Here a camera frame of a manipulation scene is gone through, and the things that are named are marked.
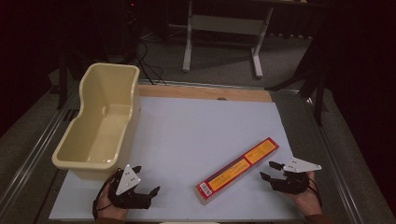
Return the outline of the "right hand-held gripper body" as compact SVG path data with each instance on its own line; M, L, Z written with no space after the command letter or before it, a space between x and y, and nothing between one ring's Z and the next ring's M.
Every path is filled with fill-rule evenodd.
M319 171L322 167L309 161L304 161L292 157L288 162L283 163L284 179L271 178L270 185L273 190L289 193L300 194L305 192L309 187L309 178L307 172Z

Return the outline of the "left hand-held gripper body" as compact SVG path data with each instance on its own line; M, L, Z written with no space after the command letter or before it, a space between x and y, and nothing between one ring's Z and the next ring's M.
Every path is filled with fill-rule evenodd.
M108 199L115 207L122 209L149 209L152 197L134 191L141 179L132 168L127 164L115 173L110 182Z

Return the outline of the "long red and yellow box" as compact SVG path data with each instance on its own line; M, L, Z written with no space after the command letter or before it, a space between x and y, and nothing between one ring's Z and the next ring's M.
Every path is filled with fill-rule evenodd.
M206 205L230 187L240 177L260 164L278 150L279 145L267 137L259 144L217 170L194 187L194 192L202 205Z

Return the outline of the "cream plastic bin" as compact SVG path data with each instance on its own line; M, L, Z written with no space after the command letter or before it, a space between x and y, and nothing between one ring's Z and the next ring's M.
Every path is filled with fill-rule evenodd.
M52 155L52 163L81 179L105 180L129 158L138 123L140 70L95 63L79 84L80 108Z

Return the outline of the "person's right hand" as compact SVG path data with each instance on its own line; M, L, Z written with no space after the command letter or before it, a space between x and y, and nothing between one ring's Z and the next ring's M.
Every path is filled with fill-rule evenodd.
M321 202L318 198L318 188L315 182L315 173L307 172L307 176L310 179L310 187L305 192L296 195L286 193L286 196L295 203L304 216L322 214Z

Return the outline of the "person's left hand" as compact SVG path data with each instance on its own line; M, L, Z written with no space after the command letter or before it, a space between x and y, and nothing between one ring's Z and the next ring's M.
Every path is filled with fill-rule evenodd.
M108 199L108 191L110 189L110 185L107 184L103 189L102 193L99 196L97 201L97 218L99 217L113 217L116 219L125 219L128 215L127 209L121 209L115 207L111 201Z

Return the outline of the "white table sheet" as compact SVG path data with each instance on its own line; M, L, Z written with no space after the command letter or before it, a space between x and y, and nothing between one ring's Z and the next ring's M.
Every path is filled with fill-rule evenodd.
M150 209L131 221L278 221L300 218L285 196L271 190L262 161L213 201L202 205L194 187L267 137L279 148L270 160L285 162L291 150L276 105L218 100L143 97L125 165L142 166L138 191L161 187Z

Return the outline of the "black metal stand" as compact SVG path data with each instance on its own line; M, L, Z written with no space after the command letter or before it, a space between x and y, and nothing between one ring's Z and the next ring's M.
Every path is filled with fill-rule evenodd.
M58 109L64 106L67 99L67 74L70 73L73 79L80 79L82 76L81 64L76 50L64 50L59 60L59 102Z
M293 76L275 86L266 87L265 89L267 91L279 91L293 83L304 80L304 84L298 90L298 93L303 98L310 98L313 93L316 94L314 119L318 126L322 126L321 111L323 108L325 75L326 66L324 65L324 57L321 55L320 34L316 34L312 37L311 43L300 60Z

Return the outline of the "dark equipment rack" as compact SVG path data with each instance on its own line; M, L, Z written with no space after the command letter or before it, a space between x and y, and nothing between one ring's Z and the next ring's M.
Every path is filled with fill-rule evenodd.
M123 0L124 21L128 38L128 47L124 57L126 63L133 61L136 55L136 45L138 42L138 7L136 1L137 0Z

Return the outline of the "aluminium rail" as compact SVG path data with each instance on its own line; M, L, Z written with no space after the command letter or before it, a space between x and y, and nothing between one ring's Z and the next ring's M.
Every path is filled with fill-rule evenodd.
M0 220L7 216L50 141L60 131L77 92L78 84L74 83L60 108L58 95L47 92L0 137Z
M323 126L318 124L318 121L314 118L315 104L310 98L303 98L302 102L304 108L310 118L310 122L315 126L319 142L321 143L321 150L324 153L323 159L326 161L326 167L329 173L329 177L334 184L336 191L329 192L326 194L326 209L332 210L332 214L335 216L343 217L346 219L346 224L363 224L361 213L358 209L356 201L351 194L347 180L344 177L342 166L338 162L334 154L334 147L330 142L330 138L327 135Z

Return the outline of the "white metal table frame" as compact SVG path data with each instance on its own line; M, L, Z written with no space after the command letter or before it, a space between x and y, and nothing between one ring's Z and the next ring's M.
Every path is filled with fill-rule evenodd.
M256 78L263 78L262 64L260 60L260 50L273 11L274 9L272 7L268 7L265 11L264 19L262 21L200 15L193 13L193 0L189 0L187 19L187 42L184 52L182 71L189 72L191 70L192 31L199 30L257 36L257 44L254 48L250 49L250 54Z

